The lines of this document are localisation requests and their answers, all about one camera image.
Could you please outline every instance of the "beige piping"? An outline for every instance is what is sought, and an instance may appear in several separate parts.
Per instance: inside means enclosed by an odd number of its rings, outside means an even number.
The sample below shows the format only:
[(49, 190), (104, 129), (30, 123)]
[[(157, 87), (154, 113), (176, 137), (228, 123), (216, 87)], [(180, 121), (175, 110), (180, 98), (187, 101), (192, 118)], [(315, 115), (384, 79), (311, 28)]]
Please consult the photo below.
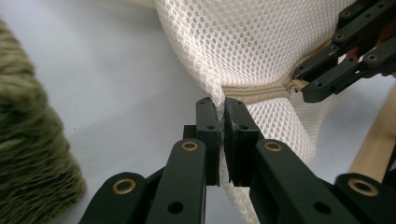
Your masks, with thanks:
[(330, 41), (326, 41), (321, 44), (315, 50), (311, 51), (305, 55), (299, 62), (297, 62), (289, 71), (282, 76), (276, 82), (265, 84), (261, 86), (252, 87), (232, 87), (232, 86), (222, 86), (222, 90), (227, 97), (234, 98), (236, 100), (242, 101), (245, 104), (255, 104), (261, 101), (271, 100), (275, 98), (290, 98), (290, 93), (292, 89), (300, 91), (305, 87), (308, 82), (300, 80), (291, 80), (291, 75), (293, 71), (307, 60), (309, 57), (313, 56), (317, 52), (329, 46)]

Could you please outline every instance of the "mesh bag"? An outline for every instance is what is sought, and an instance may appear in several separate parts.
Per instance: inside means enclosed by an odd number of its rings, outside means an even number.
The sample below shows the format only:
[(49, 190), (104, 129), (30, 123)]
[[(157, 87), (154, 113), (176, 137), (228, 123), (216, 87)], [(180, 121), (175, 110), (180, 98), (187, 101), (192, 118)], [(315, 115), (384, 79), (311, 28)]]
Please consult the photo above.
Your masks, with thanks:
[(85, 191), (33, 66), (0, 21), (0, 223), (44, 223)]
[[(266, 138), (288, 144), (304, 161), (315, 156), (320, 123), (333, 97), (305, 104), (290, 93), (293, 66), (326, 46), (338, 13), (352, 0), (157, 0), (163, 29), (192, 77), (218, 108), (225, 96), (247, 104)], [(258, 219), (248, 189), (228, 183), (223, 152), (220, 181), (247, 223)]]

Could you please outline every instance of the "screw hole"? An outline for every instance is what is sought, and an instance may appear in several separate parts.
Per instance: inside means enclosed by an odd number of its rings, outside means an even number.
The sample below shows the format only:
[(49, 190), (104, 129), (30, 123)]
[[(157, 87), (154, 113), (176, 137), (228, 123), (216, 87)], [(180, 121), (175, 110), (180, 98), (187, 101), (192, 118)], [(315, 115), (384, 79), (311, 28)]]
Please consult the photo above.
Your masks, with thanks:
[(130, 178), (124, 178), (113, 185), (113, 191), (116, 194), (126, 194), (134, 190), (134, 187), (136, 186), (136, 182)]
[(343, 17), (349, 17), (352, 13), (350, 11), (343, 12)]
[(186, 151), (194, 151), (195, 149), (198, 148), (198, 144), (194, 142), (185, 142), (181, 144), (181, 149), (186, 150)]
[(337, 35), (335, 38), (338, 40), (341, 40), (341, 39), (344, 39), (344, 35)]
[(274, 152), (282, 150), (282, 146), (276, 142), (266, 142), (264, 143), (264, 147)]
[(350, 188), (352, 188), (353, 190), (355, 190), (356, 192), (362, 195), (369, 197), (374, 197), (378, 195), (378, 189), (371, 183), (366, 182), (364, 180), (352, 178), (349, 179), (347, 183)]
[(170, 212), (172, 214), (178, 214), (178, 213), (181, 213), (181, 211), (183, 211), (182, 203), (180, 203), (180, 202), (169, 203), (168, 212)]
[(367, 57), (367, 59), (370, 60), (370, 61), (376, 61), (377, 57), (376, 57), (376, 55), (372, 54), (372, 55), (369, 55)]
[(332, 212), (332, 209), (326, 203), (316, 202), (314, 203), (314, 208), (325, 215), (329, 215)]

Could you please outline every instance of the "black plastic part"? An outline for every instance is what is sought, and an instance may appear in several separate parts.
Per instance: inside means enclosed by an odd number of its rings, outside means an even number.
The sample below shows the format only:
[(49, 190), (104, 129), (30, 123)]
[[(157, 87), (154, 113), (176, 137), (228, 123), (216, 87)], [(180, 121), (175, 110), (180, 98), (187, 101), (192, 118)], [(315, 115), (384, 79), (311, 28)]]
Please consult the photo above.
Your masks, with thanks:
[(357, 60), (346, 58), (302, 89), (304, 101), (317, 103), (333, 93), (338, 94), (361, 78), (361, 74), (355, 72), (358, 69), (359, 62)]
[(262, 138), (262, 133), (240, 101), (226, 98), (224, 117), (224, 151), (230, 181), (237, 187), (247, 187), (253, 169), (249, 151)]
[(205, 185), (205, 144), (196, 139), (177, 142), (166, 163), (146, 223), (204, 223)]
[[(113, 186), (122, 179), (132, 179), (135, 186), (128, 193), (117, 194)], [(143, 219), (139, 214), (148, 208), (144, 201), (145, 188), (146, 180), (141, 175), (122, 173), (110, 177), (93, 196), (79, 223), (142, 223)]]
[(346, 26), (375, 2), (375, 0), (358, 0), (349, 7), (346, 7), (338, 14), (337, 30)]
[(209, 98), (195, 104), (196, 138), (206, 145), (206, 184), (219, 186), (220, 130), (217, 111)]
[(363, 57), (363, 68), (376, 68), (384, 65), (396, 55), (396, 36), (389, 39), (383, 45), (370, 50)]
[(361, 223), (396, 223), (396, 192), (370, 177), (339, 175), (334, 194)]
[(340, 48), (339, 55), (356, 47), (356, 42), (368, 34), (379, 34), (394, 15), (396, 1), (381, 0), (361, 13), (355, 20), (335, 32), (332, 43)]
[(396, 190), (396, 169), (387, 172), (384, 177), (383, 184), (388, 185)]
[(252, 158), (260, 174), (250, 187), (253, 206), (257, 213), (276, 206), (260, 223), (358, 223), (286, 144), (262, 139)]
[(327, 70), (337, 65), (338, 47), (329, 45), (326, 49), (307, 59), (294, 70), (292, 77), (294, 79), (312, 82)]
[(196, 125), (184, 125), (183, 139), (196, 138), (197, 126)]

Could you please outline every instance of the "white surface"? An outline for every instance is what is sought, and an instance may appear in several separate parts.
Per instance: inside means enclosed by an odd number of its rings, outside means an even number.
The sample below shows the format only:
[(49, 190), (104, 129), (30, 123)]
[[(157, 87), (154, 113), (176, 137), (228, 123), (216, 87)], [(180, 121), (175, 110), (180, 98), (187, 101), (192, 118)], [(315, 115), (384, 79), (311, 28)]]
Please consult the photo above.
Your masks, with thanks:
[[(51, 223), (78, 223), (112, 175), (166, 164), (205, 97), (171, 50), (155, 11), (126, 0), (1, 0), (0, 16), (36, 67), (88, 184)], [(326, 119), (309, 166), (333, 182), (347, 171), (392, 77), (361, 80)], [(241, 223), (223, 189), (208, 188), (206, 223)]]

